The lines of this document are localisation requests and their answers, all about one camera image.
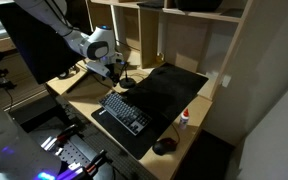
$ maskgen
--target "black monitor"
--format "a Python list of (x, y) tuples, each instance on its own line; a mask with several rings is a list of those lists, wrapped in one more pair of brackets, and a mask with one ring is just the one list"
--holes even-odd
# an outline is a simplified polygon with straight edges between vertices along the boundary
[(0, 4), (0, 21), (39, 84), (83, 59), (55, 30), (15, 3)]

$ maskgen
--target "black mouse pad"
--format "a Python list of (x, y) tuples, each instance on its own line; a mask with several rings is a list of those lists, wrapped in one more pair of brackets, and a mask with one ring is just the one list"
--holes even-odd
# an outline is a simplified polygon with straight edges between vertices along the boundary
[(196, 97), (208, 79), (171, 64), (154, 69), (136, 87), (123, 95), (153, 120), (137, 136), (131, 134), (103, 108), (92, 113), (98, 121), (136, 159), (141, 159), (168, 126)]

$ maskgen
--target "desk surface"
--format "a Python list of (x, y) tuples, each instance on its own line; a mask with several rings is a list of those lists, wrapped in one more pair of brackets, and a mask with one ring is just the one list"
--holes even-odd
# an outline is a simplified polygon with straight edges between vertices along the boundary
[[(79, 78), (85, 74), (85, 70), (81, 67), (76, 75), (65, 79), (59, 80), (57, 78), (49, 81), (47, 84), (67, 100), (73, 107), (75, 107), (80, 113), (87, 117), (95, 126), (97, 126), (108, 137), (115, 140), (108, 131), (106, 131), (95, 119), (91, 117), (91, 113), (100, 108), (98, 100), (109, 93), (112, 89), (98, 83), (94, 77), (88, 76), (82, 81), (75, 89), (69, 94), (65, 91)], [(141, 70), (129, 70), (128, 75), (135, 81), (141, 81), (148, 74)], [(103, 84), (112, 86), (110, 80), (102, 81)], [(126, 91), (121, 87), (116, 86), (113, 88), (117, 92)], [(156, 155), (150, 148), (146, 154), (139, 160), (139, 162), (154, 174), (158, 179), (172, 179), (176, 174), (176, 171), (185, 157), (190, 146), (194, 142), (196, 136), (201, 130), (201, 124), (211, 107), (212, 102), (201, 96), (197, 96), (187, 107), (190, 112), (190, 120), (187, 128), (181, 130), (178, 127), (179, 117), (173, 122), (174, 127), (179, 133), (180, 143), (177, 146), (177, 150), (173, 153), (166, 154), (164, 156)], [(170, 126), (160, 138), (171, 137), (177, 139), (176, 132), (172, 126)]]

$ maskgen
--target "blue light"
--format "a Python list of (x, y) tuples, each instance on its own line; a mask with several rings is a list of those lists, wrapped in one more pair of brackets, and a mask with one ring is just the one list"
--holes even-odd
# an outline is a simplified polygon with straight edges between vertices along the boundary
[(55, 177), (52, 175), (49, 175), (45, 172), (41, 172), (37, 175), (38, 179), (40, 180), (55, 180)]

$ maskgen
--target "glue bottle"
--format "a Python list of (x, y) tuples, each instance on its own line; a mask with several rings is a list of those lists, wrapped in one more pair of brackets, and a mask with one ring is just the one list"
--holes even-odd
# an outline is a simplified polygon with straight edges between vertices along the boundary
[(181, 119), (180, 119), (180, 124), (179, 124), (180, 129), (186, 128), (188, 119), (189, 119), (188, 109), (185, 109), (184, 112), (182, 112), (182, 114), (181, 114)]

